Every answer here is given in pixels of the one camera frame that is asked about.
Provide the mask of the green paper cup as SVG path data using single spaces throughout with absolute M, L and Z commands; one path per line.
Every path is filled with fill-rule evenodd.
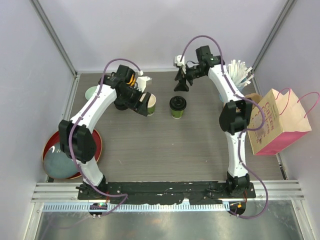
M 151 97 L 148 102 L 148 111 L 147 111 L 148 115 L 147 116 L 150 116 L 155 112 L 156 100 L 157 100 L 156 96 L 151 93 Z
M 180 119 L 183 116 L 184 110 L 185 110 L 185 107 L 183 107 L 183 108 L 181 108 L 181 107 L 180 108 L 171 108 L 170 109 L 171 116 L 174 119 Z

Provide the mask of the black cup lid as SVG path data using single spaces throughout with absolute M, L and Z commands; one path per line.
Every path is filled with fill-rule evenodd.
M 187 101 L 184 97 L 176 95 L 170 99 L 169 106 L 173 111 L 183 111 L 187 107 Z

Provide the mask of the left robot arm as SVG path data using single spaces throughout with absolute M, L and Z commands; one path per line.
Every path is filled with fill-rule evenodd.
M 151 77 L 119 65 L 117 71 L 103 73 L 98 85 L 82 109 L 70 120 L 58 125 L 60 149 L 72 159 L 81 173 L 83 185 L 93 198 L 100 200 L 107 193 L 107 181 L 96 162 L 96 142 L 93 131 L 105 110 L 118 101 L 122 106 L 142 116 L 148 115 L 151 94 L 146 92 Z

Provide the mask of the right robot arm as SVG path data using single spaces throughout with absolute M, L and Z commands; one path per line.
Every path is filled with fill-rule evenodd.
M 175 92 L 189 91 L 193 80 L 207 76 L 214 83 L 224 107 L 219 116 L 219 125 L 226 135 L 229 164 L 227 169 L 226 193 L 233 198 L 241 196 L 249 188 L 250 176 L 245 168 L 246 154 L 245 130 L 250 123 L 252 103 L 243 100 L 244 95 L 237 89 L 228 74 L 224 60 L 214 56 L 210 47 L 205 45 L 196 49 L 197 61 L 188 67 L 183 55 L 174 57 L 173 64 L 178 68 L 175 77 Z

